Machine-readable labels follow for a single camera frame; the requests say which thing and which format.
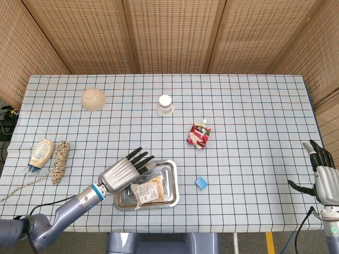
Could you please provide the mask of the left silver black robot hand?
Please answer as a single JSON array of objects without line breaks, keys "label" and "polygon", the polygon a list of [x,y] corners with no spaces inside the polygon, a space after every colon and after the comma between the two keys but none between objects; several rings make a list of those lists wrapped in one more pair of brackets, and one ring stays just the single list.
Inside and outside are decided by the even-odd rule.
[{"label": "left silver black robot hand", "polygon": [[116,194],[148,171],[147,165],[155,156],[148,156],[147,151],[141,151],[142,147],[135,149],[102,172],[98,178],[98,187],[104,188],[108,193]]}]

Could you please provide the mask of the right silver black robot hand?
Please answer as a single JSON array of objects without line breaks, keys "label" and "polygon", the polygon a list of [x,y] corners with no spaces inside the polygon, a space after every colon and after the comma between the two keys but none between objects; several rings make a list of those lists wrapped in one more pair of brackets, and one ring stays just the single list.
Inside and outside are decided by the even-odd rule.
[{"label": "right silver black robot hand", "polygon": [[338,169],[331,153],[314,140],[304,142],[303,146],[309,154],[315,183],[308,188],[288,180],[289,186],[300,193],[314,196],[323,206],[338,206]]}]

